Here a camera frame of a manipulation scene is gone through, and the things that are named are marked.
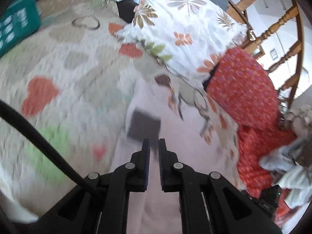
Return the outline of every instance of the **orange flower print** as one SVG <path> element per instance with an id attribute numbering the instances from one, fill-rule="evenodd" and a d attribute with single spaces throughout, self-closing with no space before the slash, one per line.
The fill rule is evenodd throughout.
<path id="1" fill-rule="evenodd" d="M 231 155 L 231 159 L 233 160 L 233 158 L 234 158 L 234 151 L 232 149 L 230 149 L 230 155 Z"/>
<path id="2" fill-rule="evenodd" d="M 213 99 L 212 99 L 210 96 L 207 96 L 207 98 L 208 98 L 208 102 L 209 102 L 209 104 L 210 104 L 210 106 L 211 106 L 211 109 L 212 109 L 215 113 L 218 113 L 218 111 L 217 111 L 217 109 L 216 109 L 216 105 L 215 105 L 214 102 L 213 102 Z"/>
<path id="3" fill-rule="evenodd" d="M 210 145 L 213 137 L 213 126 L 208 126 L 208 128 L 202 133 L 202 137 L 204 137 L 205 142 Z"/>
<path id="4" fill-rule="evenodd" d="M 222 54 L 211 54 L 210 55 L 210 59 L 213 61 L 209 61 L 209 60 L 204 60 L 203 63 L 205 65 L 205 67 L 198 67 L 196 69 L 197 72 L 199 73 L 210 73 L 211 70 L 213 70 L 213 68 L 218 64 L 218 62 L 221 60 L 222 58 Z"/>
<path id="5" fill-rule="evenodd" d="M 222 114 L 220 114 L 220 122 L 223 129 L 227 129 L 227 122 L 223 118 Z"/>
<path id="6" fill-rule="evenodd" d="M 174 42 L 176 46 L 184 46 L 184 45 L 192 45 L 193 41 L 191 38 L 191 35 L 189 33 L 187 34 L 178 34 L 177 32 L 174 32 L 174 36 L 177 38 L 177 40 Z"/>

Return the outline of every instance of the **black cable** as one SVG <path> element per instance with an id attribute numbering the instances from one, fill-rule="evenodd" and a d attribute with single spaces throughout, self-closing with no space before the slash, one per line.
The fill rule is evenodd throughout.
<path id="1" fill-rule="evenodd" d="M 101 195 L 65 161 L 65 159 L 49 144 L 49 142 L 17 111 L 0 100 L 0 118 L 16 128 L 32 144 L 34 144 L 56 167 L 68 178 L 101 201 Z"/>

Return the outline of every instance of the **red patterned fabric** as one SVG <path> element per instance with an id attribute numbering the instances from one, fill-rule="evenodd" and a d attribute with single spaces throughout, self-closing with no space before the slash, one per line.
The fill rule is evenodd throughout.
<path id="1" fill-rule="evenodd" d="M 277 128 L 271 130 L 259 130 L 240 126 L 238 128 L 239 161 L 237 169 L 241 180 L 251 196 L 259 197 L 262 189 L 271 186 L 272 177 L 269 171 L 262 169 L 259 158 L 282 145 L 291 143 L 296 136 L 291 131 L 280 131 Z M 283 189 L 276 212 L 276 219 L 290 211 L 284 199 L 288 190 Z"/>
<path id="2" fill-rule="evenodd" d="M 258 129 L 275 126 L 277 93 L 265 70 L 244 50 L 226 52 L 207 91 L 238 124 Z"/>
<path id="3" fill-rule="evenodd" d="M 259 158 L 296 138 L 291 131 L 275 126 L 278 100 L 274 86 L 253 57 L 235 48 L 226 52 L 206 91 L 240 125 L 237 168 L 248 193 L 258 198 L 272 183 L 269 171 L 259 166 Z M 284 201 L 288 192 L 282 190 L 276 219 L 290 211 Z"/>

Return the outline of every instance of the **bedsheet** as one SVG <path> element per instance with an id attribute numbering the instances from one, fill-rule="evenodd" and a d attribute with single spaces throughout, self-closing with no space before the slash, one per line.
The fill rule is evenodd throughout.
<path id="1" fill-rule="evenodd" d="M 166 101 L 177 115 L 179 99 L 196 106 L 205 117 L 213 112 L 226 159 L 237 161 L 237 124 L 205 93 L 170 75 L 140 47 L 119 43 L 112 34 L 125 22 L 118 17 L 115 2 L 40 0 L 38 9 L 40 30 L 0 60 L 0 98 L 81 176 L 109 171 L 138 78 L 156 80 L 169 89 L 172 96 Z M 227 133 L 228 127 L 234 132 Z M 3 120 L 0 128 L 0 190 L 41 216 L 74 183 Z M 202 135 L 207 141 L 208 128 Z M 239 186 L 238 175 L 232 182 Z"/>
<path id="2" fill-rule="evenodd" d="M 160 183 L 157 143 L 166 140 L 169 151 L 175 152 L 179 162 L 195 171 L 209 174 L 218 171 L 233 185 L 238 186 L 238 159 L 235 138 L 237 124 L 213 100 L 208 104 L 209 120 L 194 106 L 177 98 L 176 105 L 168 105 L 172 91 L 156 82 L 136 83 L 134 97 L 126 115 L 125 131 L 118 138 L 110 171 L 127 163 L 131 155 L 141 150 L 144 138 L 150 139 L 151 156 L 149 184 L 144 193 L 130 193 L 127 233 L 178 234 L 182 233 L 179 194 L 164 193 Z"/>

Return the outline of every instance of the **gray cloth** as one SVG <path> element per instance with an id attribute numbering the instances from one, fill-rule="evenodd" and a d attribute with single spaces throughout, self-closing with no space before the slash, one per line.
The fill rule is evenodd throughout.
<path id="1" fill-rule="evenodd" d="M 259 165 L 268 171 L 285 171 L 288 172 L 296 164 L 304 144 L 308 140 L 306 138 L 297 138 L 291 144 L 282 146 L 271 151 L 268 155 L 261 157 Z"/>
<path id="2" fill-rule="evenodd" d="M 307 142 L 305 137 L 297 138 L 291 144 L 275 149 L 259 160 L 263 169 L 280 175 L 278 180 L 276 176 L 273 177 L 275 185 L 292 190 L 285 199 L 290 208 L 303 205 L 312 195 L 311 169 L 296 164 Z"/>

